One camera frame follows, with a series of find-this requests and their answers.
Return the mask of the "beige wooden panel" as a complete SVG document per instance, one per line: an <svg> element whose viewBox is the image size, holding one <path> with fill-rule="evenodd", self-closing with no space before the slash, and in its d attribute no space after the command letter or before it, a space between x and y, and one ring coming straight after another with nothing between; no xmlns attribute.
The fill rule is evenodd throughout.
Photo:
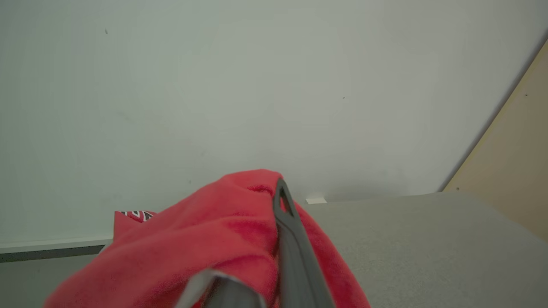
<svg viewBox="0 0 548 308"><path fill-rule="evenodd" d="M548 242L548 34L444 191L475 195Z"/></svg>

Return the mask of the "dark wall baseboard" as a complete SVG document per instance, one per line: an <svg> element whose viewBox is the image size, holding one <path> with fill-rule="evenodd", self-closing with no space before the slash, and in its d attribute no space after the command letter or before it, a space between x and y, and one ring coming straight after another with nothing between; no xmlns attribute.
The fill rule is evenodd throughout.
<svg viewBox="0 0 548 308"><path fill-rule="evenodd" d="M111 244L113 235L30 240L0 243L0 263L40 261L45 259L79 257L98 254Z"/></svg>

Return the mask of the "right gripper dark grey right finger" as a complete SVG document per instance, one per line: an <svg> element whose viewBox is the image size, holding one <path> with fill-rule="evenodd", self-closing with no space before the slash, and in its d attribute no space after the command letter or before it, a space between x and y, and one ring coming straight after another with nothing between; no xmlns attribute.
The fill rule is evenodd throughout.
<svg viewBox="0 0 548 308"><path fill-rule="evenodd" d="M335 308L313 246L284 179L273 199L279 246L280 308Z"/></svg>

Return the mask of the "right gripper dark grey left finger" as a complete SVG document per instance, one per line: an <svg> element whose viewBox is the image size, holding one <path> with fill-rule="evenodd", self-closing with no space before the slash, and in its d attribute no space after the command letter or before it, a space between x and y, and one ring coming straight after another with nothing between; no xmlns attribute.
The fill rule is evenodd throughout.
<svg viewBox="0 0 548 308"><path fill-rule="evenodd" d="M267 308L263 297L240 279L214 269L193 275L175 308Z"/></svg>

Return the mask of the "red jersey with white print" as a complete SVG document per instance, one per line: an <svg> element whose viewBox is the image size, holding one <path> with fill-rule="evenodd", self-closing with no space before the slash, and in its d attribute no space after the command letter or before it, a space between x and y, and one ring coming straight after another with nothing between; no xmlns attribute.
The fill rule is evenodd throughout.
<svg viewBox="0 0 548 308"><path fill-rule="evenodd" d="M149 210L115 211L113 221L113 242L137 240L150 237L148 226L143 226L157 213Z"/></svg>

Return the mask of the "plain red fleece garment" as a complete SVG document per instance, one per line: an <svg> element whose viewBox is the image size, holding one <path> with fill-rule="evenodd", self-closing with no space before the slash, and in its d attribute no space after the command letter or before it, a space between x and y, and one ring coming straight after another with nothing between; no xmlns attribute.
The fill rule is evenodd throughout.
<svg viewBox="0 0 548 308"><path fill-rule="evenodd" d="M227 174L143 224L150 237L112 242L59 285L44 308L175 308L188 280L214 269L280 308L273 199L282 175Z"/></svg>

